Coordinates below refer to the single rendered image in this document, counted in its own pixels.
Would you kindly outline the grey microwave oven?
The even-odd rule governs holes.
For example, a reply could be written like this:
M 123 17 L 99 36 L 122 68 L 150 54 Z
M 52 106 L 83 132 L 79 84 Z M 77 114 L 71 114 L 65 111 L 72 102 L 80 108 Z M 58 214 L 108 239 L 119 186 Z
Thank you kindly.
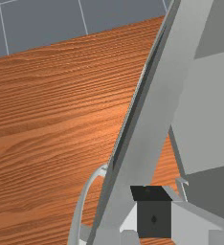
M 224 0 L 213 0 L 169 136 L 188 201 L 224 218 Z

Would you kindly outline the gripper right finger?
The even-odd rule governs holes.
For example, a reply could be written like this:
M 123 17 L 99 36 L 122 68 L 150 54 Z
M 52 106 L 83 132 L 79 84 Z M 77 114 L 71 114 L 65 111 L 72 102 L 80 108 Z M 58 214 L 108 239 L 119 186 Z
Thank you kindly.
M 154 186 L 153 236 L 176 245 L 224 245 L 224 219 L 196 207 L 187 195 Z

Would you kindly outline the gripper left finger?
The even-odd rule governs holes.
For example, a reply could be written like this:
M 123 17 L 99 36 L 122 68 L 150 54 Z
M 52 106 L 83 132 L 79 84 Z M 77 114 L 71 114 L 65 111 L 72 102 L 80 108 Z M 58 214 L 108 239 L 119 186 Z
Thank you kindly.
M 151 186 L 131 188 L 135 205 L 120 227 L 121 245 L 140 245 L 141 238 L 152 236 Z

